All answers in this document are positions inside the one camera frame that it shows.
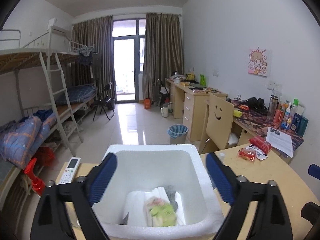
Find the laptop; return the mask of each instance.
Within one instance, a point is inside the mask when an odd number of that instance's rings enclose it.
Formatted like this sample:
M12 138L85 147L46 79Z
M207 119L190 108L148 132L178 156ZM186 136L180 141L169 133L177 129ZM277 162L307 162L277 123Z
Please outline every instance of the laptop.
M195 87L195 88L205 88L206 86L201 85L201 84L190 84L191 87Z

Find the ladder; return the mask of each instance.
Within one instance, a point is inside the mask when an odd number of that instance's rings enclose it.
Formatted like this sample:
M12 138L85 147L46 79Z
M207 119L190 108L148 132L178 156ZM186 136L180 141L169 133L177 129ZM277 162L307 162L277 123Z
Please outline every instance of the ladder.
M80 134L78 124L76 123L76 119L75 119L75 117L73 115L73 110L71 108L71 104L70 104L70 100L69 100L69 96L68 96L68 92L67 92L66 81L65 81L65 78L64 78L63 69L61 67L58 54L55 53L55 59L56 59L57 65L58 65L58 69L51 70L51 68L49 67L48 71L47 71L47 68L46 68L45 63L44 63L42 52L39 53L39 57L40 57L41 66L42 66L42 69L43 69L43 72L44 72L44 76L45 76L45 79L46 79L46 82L47 82L47 85L48 85L50 101L51 101L51 104L52 104L52 110L55 113L56 118L57 118L57 130L60 133L60 136L61 136L61 139L62 139L62 142L63 142L63 145L64 145L65 149L70 149L71 154L73 155L73 157L75 157L76 156L76 152L71 147L68 138L71 136L71 134L75 130L76 130L76 132L77 132L77 134L79 136L79 139L80 139L80 141L82 143L83 143L83 138L82 138L82 136ZM56 91L56 92L53 92L52 91L52 86L51 86L51 75L49 75L48 72L51 73L51 72L56 72L56 71L60 72L63 89L61 89L59 91ZM55 100L54 100L54 95L57 95L57 94L62 93L62 92L64 92L64 94L65 94L68 109L65 110L62 114L59 115L58 110L57 110L57 106L56 106L56 103L55 103ZM65 132L63 126L62 126L62 123L61 123L61 118L65 114L67 114L69 112L70 112L74 127L72 128L72 130L68 134L66 134L66 132Z

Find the snack package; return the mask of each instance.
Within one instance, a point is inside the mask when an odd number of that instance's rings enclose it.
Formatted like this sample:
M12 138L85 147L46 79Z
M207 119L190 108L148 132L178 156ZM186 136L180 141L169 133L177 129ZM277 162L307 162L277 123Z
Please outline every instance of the snack package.
M260 150L257 146L254 146L253 144L250 146L247 146L246 149L253 149L256 151L256 158L260 161L265 160L266 158L268 158L268 156L262 151Z
M243 110L249 110L250 109L250 107L246 106L246 105L240 105L239 108L243 109Z
M270 150L272 149L272 145L260 136L249 139L249 142L257 146L265 154L268 154L268 152L270 152Z
M253 162L256 158L256 151L254 149L242 148L238 152L238 156L244 158L245 160Z

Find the curtain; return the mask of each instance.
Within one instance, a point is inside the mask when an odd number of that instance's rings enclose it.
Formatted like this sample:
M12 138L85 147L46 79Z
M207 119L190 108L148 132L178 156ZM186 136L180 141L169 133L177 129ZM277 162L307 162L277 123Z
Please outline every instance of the curtain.
M178 15L148 13L146 18L143 96L153 100L153 86L171 73L183 74L183 55Z
M111 97L116 98L116 78L113 61L113 17L106 16L75 24L72 29L72 40L87 46L95 46L102 61L102 71L96 76L101 91L112 82ZM92 83L90 68L75 63L71 66L72 85Z

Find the plastic bag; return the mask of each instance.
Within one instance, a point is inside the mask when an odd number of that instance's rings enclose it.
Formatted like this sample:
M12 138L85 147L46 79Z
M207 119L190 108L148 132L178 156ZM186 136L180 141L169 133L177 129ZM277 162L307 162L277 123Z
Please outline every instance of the plastic bag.
M270 152L270 150L272 149L272 145L260 136L249 139L249 142L257 146L265 154L268 154L268 152Z
M256 158L256 151L254 149L242 148L238 152L238 156L244 158L245 160L253 162Z
M149 227L173 227L177 216L172 205L167 201L152 197L145 202L145 210Z

